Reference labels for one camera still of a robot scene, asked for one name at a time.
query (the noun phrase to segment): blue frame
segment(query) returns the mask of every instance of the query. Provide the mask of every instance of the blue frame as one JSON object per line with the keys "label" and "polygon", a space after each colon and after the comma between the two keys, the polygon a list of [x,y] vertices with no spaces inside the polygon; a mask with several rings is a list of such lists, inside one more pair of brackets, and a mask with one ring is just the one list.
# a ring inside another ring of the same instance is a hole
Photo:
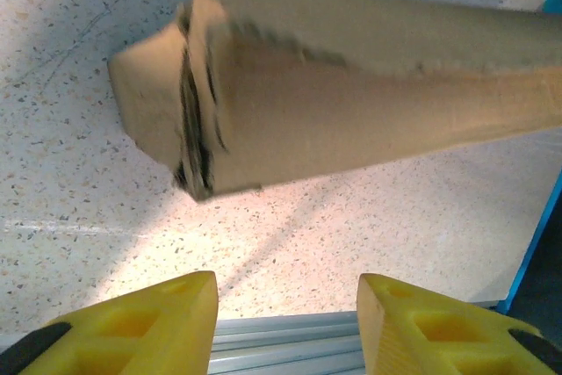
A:
{"label": "blue frame", "polygon": [[[543,11],[547,13],[562,13],[562,0],[545,0],[543,5]],[[521,267],[519,267],[519,271],[515,275],[515,279],[509,289],[508,296],[505,298],[505,300],[501,300],[498,303],[497,307],[495,308],[496,311],[499,312],[500,314],[507,314],[509,312],[509,309],[511,308],[515,295],[517,294],[517,291],[519,290],[519,286],[521,285],[521,282],[523,280],[523,276],[525,275],[525,272],[529,267],[530,260],[533,257],[535,250],[537,249],[538,242],[540,241],[541,236],[543,235],[544,230],[546,229],[546,225],[548,224],[552,215],[552,210],[554,209],[554,206],[556,205],[561,192],[562,192],[562,171],[558,176],[558,180],[554,184],[554,189],[552,190],[551,196],[548,198],[543,214],[541,215],[541,218],[538,221],[537,229],[535,230],[535,233],[533,234],[533,238],[530,241],[530,245],[527,248],[527,252],[525,253],[525,257],[523,258]]]}

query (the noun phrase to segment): floor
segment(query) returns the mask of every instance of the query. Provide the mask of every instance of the floor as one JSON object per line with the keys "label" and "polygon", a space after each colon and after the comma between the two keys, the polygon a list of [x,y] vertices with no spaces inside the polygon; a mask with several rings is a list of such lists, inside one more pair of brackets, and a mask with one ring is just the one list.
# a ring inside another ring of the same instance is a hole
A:
{"label": "floor", "polygon": [[0,333],[197,269],[217,271],[220,318],[350,310],[366,271],[505,297],[562,132],[197,206],[123,134],[106,72],[180,1],[0,0]]}

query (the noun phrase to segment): yellow object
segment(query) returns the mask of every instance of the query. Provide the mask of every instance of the yellow object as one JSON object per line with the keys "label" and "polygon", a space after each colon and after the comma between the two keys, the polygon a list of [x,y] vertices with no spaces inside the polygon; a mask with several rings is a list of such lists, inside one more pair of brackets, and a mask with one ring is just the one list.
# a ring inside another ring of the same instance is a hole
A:
{"label": "yellow object", "polygon": [[206,375],[218,312],[212,272],[195,272],[67,314],[72,329],[22,375]]}
{"label": "yellow object", "polygon": [[367,375],[552,375],[515,339],[530,325],[402,283],[363,274],[357,317]]}

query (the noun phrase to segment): black rubber pad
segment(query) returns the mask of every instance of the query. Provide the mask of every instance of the black rubber pad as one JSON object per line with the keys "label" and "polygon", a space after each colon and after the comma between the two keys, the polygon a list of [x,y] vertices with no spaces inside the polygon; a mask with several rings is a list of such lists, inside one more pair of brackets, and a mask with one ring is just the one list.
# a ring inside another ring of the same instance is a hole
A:
{"label": "black rubber pad", "polygon": [[0,354],[0,374],[17,375],[72,328],[67,322],[32,331]]}
{"label": "black rubber pad", "polygon": [[551,368],[556,375],[562,375],[562,350],[543,337],[527,331],[510,329],[509,333],[538,360]]}

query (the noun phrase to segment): crushed cardboard end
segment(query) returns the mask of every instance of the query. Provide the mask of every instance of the crushed cardboard end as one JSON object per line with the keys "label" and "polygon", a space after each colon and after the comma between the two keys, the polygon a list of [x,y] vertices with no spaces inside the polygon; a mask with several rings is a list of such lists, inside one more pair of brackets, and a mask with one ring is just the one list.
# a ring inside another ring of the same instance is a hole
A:
{"label": "crushed cardboard end", "polygon": [[126,132],[197,201],[562,124],[560,17],[193,0],[110,60]]}

